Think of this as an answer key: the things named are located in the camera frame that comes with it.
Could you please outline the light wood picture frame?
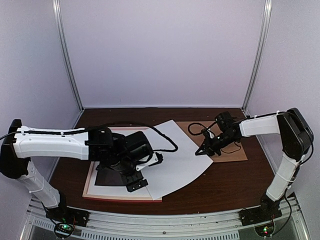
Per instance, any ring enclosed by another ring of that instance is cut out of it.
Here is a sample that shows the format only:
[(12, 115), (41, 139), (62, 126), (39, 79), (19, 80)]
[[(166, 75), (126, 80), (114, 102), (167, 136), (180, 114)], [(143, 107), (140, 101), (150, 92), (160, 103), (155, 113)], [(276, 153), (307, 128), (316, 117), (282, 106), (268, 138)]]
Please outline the light wood picture frame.
[(153, 199), (147, 189), (148, 182), (142, 175), (146, 167), (163, 160), (159, 153), (152, 154), (152, 147), (144, 135), (146, 126), (112, 127), (115, 145), (120, 153), (111, 165), (106, 161), (92, 162), (86, 177), (82, 197), (111, 202), (161, 202)]

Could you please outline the dark painting photo print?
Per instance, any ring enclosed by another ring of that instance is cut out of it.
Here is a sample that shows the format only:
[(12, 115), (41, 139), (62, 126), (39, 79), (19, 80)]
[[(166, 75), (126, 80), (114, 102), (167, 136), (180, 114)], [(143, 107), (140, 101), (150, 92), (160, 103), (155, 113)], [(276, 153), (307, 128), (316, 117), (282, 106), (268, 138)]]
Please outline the dark painting photo print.
[(198, 146), (173, 120), (155, 126), (177, 146), (175, 152), (162, 152), (163, 161), (148, 166), (141, 172), (148, 181), (146, 186), (151, 198), (158, 200), (190, 184), (213, 163), (207, 155), (196, 156)]

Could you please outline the white mat board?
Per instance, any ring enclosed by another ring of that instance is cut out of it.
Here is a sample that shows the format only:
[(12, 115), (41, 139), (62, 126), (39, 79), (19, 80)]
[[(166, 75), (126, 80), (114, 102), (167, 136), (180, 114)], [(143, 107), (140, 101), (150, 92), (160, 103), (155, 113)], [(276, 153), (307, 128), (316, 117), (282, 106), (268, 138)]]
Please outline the white mat board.
[(162, 202), (161, 197), (153, 200), (146, 187), (128, 192), (118, 172), (110, 169), (96, 171), (97, 166), (97, 162), (90, 164), (82, 193), (83, 198), (109, 202)]

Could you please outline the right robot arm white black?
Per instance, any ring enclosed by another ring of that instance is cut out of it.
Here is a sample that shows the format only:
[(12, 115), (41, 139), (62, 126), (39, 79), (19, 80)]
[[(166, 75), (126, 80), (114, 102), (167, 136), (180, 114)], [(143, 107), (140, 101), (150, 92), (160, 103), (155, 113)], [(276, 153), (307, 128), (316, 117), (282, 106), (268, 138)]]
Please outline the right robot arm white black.
[[(213, 126), (218, 126), (219, 135), (210, 133)], [(200, 131), (204, 140), (196, 156), (209, 157), (222, 154), (222, 149), (240, 142), (242, 138), (260, 135), (280, 135), (282, 160), (264, 198), (273, 203), (281, 200), (295, 181), (300, 167), (307, 162), (308, 151), (313, 150), (314, 134), (297, 108), (277, 111), (265, 115), (246, 117), (231, 116), (228, 111), (218, 114), (214, 122)]]

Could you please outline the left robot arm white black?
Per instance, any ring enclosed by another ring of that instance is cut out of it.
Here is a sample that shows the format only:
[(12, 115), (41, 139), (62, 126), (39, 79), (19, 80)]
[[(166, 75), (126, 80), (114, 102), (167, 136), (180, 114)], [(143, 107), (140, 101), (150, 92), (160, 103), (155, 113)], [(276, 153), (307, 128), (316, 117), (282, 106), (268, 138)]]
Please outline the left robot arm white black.
[(124, 177), (129, 192), (145, 187), (140, 165), (149, 166), (154, 151), (142, 131), (114, 133), (106, 125), (74, 130), (37, 129), (12, 121), (1, 140), (0, 172), (20, 181), (61, 222), (72, 218), (65, 197), (52, 187), (32, 163), (32, 157), (63, 157), (99, 162)]

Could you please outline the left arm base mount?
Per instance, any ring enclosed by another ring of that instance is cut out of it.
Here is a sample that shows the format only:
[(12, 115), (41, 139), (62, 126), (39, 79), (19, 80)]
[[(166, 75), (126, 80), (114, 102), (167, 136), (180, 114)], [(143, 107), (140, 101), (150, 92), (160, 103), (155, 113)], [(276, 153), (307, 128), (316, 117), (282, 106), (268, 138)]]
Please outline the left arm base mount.
[(67, 206), (65, 196), (60, 196), (60, 201), (57, 207), (44, 207), (46, 217), (54, 222), (66, 223), (79, 227), (86, 227), (89, 220), (89, 212)]

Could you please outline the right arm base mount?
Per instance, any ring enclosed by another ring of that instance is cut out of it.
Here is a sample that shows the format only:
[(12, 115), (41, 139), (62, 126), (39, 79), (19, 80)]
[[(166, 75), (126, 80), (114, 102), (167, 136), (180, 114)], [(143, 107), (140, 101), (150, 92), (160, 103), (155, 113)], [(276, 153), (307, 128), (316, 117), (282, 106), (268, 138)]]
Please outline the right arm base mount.
[(273, 201), (266, 195), (262, 196), (259, 206), (243, 208), (238, 212), (241, 224), (243, 226), (255, 225), (281, 217), (280, 202), (280, 200)]

